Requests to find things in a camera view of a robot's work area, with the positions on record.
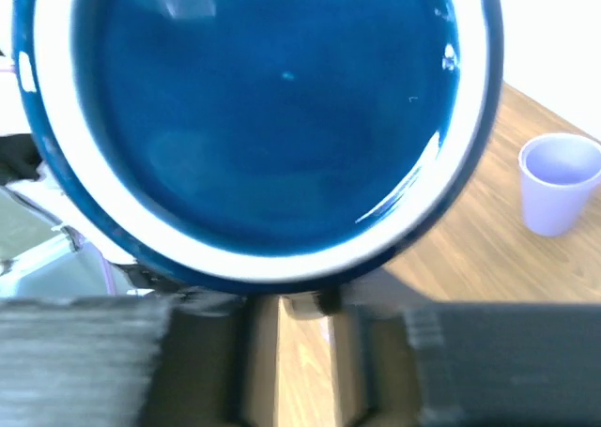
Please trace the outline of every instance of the blue plate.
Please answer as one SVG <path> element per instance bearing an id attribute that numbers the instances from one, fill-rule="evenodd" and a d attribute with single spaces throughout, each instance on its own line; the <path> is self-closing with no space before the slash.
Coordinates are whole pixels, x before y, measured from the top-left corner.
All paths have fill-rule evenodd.
<path id="1" fill-rule="evenodd" d="M 292 293 L 427 231 L 499 103 L 499 0 L 15 0 L 41 153 L 140 262 Z"/>

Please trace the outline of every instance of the wooden surface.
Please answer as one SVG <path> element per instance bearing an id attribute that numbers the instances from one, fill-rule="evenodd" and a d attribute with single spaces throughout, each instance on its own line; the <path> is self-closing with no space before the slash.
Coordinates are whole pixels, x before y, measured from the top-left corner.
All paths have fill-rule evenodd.
<path id="1" fill-rule="evenodd" d="M 521 222 L 517 154 L 554 131 L 580 132 L 506 86 L 495 132 L 460 199 L 387 268 L 438 299 L 600 301 L 601 194 L 565 236 L 540 237 Z M 279 425 L 334 426 L 320 321 L 294 321 L 281 311 L 279 357 Z"/>

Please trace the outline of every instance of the lavender cup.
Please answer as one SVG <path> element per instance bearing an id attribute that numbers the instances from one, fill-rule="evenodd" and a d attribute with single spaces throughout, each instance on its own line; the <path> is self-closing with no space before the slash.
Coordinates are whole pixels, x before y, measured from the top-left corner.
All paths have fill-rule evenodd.
<path id="1" fill-rule="evenodd" d="M 576 134 L 544 134 L 522 147 L 519 170 L 524 223 L 537 235 L 562 235 L 601 181 L 601 145 Z"/>

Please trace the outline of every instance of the white ring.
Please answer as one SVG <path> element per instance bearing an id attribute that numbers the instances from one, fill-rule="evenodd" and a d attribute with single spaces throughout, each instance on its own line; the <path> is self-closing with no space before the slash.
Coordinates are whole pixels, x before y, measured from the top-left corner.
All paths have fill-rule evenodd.
<path id="1" fill-rule="evenodd" d="M 392 245 L 428 214 L 461 169 L 484 103 L 488 45 L 482 0 L 452 1 L 461 78 L 438 158 L 424 168 L 399 209 L 366 232 L 320 252 L 263 257 L 220 250 L 179 232 L 134 198 L 100 153 L 80 108 L 71 61 L 74 0 L 36 2 L 34 53 L 40 92 L 56 141 L 73 172 L 99 206 L 138 240 L 186 267 L 230 280 L 308 280 L 352 267 Z"/>

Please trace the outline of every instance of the dark blue plate edge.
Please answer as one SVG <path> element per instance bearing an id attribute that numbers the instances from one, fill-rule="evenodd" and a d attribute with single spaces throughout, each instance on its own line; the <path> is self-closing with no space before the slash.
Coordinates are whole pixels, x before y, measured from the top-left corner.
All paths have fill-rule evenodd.
<path id="1" fill-rule="evenodd" d="M 34 139 L 38 144 L 40 154 L 48 163 L 56 179 L 73 202 L 76 202 L 79 209 L 119 247 L 136 257 L 141 263 L 151 265 L 172 279 L 215 291 L 234 294 L 291 294 L 317 291 L 349 282 L 384 265 L 430 230 L 463 190 L 485 150 L 501 98 L 503 67 L 501 2 L 500 0 L 483 0 L 483 13 L 485 15 L 489 47 L 487 88 L 481 112 L 480 126 L 473 140 L 470 153 L 466 157 L 464 167 L 458 173 L 446 194 L 439 200 L 438 204 L 424 220 L 399 242 L 385 251 L 353 268 L 345 269 L 329 276 L 301 282 L 269 283 L 233 281 L 192 270 L 154 252 L 117 225 L 99 207 L 79 182 L 65 160 L 58 142 L 54 138 L 39 91 L 26 92 L 23 90 L 19 63 L 21 53 L 25 53 L 29 57 L 34 83 L 36 88 L 39 89 L 33 44 L 34 5 L 35 0 L 14 0 L 12 43 L 23 107 L 30 125 L 36 125 L 36 128 L 32 130 L 35 130 Z"/>

